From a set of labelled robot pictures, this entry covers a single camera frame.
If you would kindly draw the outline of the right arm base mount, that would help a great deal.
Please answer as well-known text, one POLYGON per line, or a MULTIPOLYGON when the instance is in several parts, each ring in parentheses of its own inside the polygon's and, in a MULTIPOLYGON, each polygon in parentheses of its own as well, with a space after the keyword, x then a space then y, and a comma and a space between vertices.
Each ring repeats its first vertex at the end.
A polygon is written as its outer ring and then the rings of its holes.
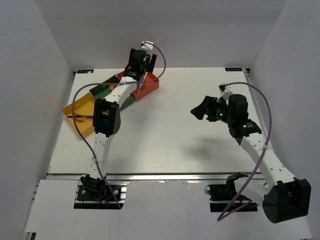
MULTIPOLYGON (((248 178, 249 175, 245 173, 236 173, 228 176, 226 182, 224 184, 210 184, 205 186, 204 192, 210 195, 210 212, 211 213, 221 213, 224 208, 228 205, 233 197, 236 195, 236 189, 234 185, 234 181, 241 178, 248 178)), ((245 203, 249 202, 249 198, 240 195, 236 201, 231 205, 231 207, 227 210, 230 212, 245 203)), ((258 205, 255 202, 250 202, 247 206, 238 210, 237 212, 257 212, 258 205)))

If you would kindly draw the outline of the orange gold spoon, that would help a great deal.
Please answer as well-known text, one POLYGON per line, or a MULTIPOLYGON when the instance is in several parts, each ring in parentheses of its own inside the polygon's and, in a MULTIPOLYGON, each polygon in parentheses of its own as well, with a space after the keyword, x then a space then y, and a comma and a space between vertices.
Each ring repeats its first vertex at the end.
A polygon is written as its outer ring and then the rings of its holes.
POLYGON ((115 89, 115 87, 116 87, 115 85, 110 85, 109 90, 112 92, 115 89))

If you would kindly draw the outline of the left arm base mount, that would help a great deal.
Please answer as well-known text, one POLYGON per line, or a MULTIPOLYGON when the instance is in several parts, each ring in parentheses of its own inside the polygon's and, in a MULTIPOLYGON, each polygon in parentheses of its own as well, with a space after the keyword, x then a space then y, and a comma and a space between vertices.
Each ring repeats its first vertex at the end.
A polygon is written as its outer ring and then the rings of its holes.
POLYGON ((120 210, 125 201, 124 185, 111 184, 110 187, 100 178, 82 176, 76 190, 74 209, 120 210))

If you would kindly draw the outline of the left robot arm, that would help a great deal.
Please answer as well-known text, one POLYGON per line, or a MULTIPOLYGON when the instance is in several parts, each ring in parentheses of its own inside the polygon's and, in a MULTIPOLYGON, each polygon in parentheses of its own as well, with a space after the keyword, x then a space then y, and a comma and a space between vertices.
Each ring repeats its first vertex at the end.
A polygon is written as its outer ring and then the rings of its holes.
POLYGON ((146 73, 154 70, 157 55, 153 53, 153 45, 143 42, 140 49, 132 48, 128 64, 119 82, 104 98, 97 98, 93 110, 93 127, 95 133, 94 155, 89 172, 80 178, 83 186, 94 199, 105 196, 106 187, 102 179, 106 176, 106 161, 109 155, 111 142, 121 126, 121 107, 133 93, 140 82, 145 79, 146 73))

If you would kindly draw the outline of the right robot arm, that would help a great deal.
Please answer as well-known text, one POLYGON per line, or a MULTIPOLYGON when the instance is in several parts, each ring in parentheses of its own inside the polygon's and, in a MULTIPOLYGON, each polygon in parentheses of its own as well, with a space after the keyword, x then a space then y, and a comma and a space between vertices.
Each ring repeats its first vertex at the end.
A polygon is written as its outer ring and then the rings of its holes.
POLYGON ((193 108, 191 114, 198 120, 221 121, 228 126, 230 135, 258 164, 265 185, 250 181, 244 173, 230 175, 226 181, 226 195, 236 200, 245 196, 262 206, 268 220, 274 224, 307 216, 309 213, 311 185, 306 179, 298 179, 264 144, 259 126, 249 119, 247 98, 241 94, 224 97, 206 96, 193 108))

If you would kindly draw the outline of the gold fork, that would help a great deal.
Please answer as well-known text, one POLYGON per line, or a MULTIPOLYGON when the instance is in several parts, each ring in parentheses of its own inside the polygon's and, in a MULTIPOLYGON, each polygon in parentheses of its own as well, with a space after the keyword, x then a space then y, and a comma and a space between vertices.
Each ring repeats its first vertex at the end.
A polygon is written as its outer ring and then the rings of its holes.
POLYGON ((75 116, 74 118, 76 122, 80 122, 80 123, 93 120, 93 116, 75 116))

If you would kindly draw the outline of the purple fork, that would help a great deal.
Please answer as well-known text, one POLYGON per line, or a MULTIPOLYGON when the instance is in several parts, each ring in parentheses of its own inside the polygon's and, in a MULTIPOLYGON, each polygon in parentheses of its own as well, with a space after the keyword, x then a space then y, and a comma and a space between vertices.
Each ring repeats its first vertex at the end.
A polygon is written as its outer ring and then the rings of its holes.
POLYGON ((75 114, 73 115, 68 115, 67 118, 76 118, 76 119, 92 119, 92 115, 82 115, 82 114, 75 114))

